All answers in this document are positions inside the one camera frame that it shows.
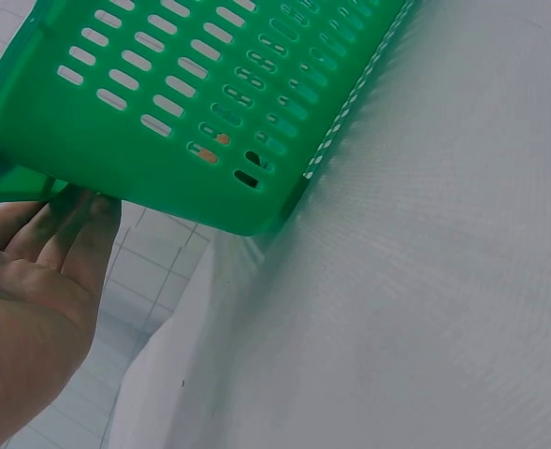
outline human hand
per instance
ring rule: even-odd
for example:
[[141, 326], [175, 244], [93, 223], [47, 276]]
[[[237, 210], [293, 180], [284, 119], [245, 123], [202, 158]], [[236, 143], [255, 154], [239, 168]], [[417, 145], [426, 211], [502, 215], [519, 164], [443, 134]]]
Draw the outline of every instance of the human hand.
[[0, 208], [0, 444], [88, 354], [120, 217], [119, 201], [75, 187]]

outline basket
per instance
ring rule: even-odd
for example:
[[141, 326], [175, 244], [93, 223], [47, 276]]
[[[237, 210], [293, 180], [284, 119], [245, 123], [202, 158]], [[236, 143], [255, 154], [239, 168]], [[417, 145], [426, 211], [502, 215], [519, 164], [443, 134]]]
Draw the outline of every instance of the basket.
[[69, 182], [268, 230], [404, 4], [38, 1], [0, 62], [0, 201]]

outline white tile wall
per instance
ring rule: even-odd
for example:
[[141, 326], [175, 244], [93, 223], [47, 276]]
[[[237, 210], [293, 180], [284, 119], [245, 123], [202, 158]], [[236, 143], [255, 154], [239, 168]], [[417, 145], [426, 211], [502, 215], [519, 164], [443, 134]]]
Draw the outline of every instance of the white tile wall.
[[[0, 56], [35, 0], [0, 0]], [[214, 231], [123, 204], [90, 355], [61, 396], [3, 449], [107, 447], [111, 412], [134, 357], [175, 311]]]

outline orange spot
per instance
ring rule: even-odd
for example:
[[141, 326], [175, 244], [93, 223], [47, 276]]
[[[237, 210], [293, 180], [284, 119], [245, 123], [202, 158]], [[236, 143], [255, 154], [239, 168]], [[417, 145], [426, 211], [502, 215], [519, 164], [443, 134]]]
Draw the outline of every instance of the orange spot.
[[204, 159], [209, 164], [216, 164], [217, 162], [219, 162], [219, 158], [217, 157], [217, 155], [214, 152], [207, 150], [206, 148], [203, 148], [198, 152], [198, 157], [200, 159]]
[[229, 142], [231, 142], [231, 137], [227, 134], [220, 134], [215, 138], [215, 140], [217, 140], [222, 145], [229, 145]]

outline white cloth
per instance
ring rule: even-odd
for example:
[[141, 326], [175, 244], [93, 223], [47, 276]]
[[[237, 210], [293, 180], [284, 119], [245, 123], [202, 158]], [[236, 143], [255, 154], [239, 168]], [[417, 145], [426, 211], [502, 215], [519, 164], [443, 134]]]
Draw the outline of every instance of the white cloth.
[[407, 23], [283, 232], [218, 237], [111, 447], [551, 448], [551, 0]]

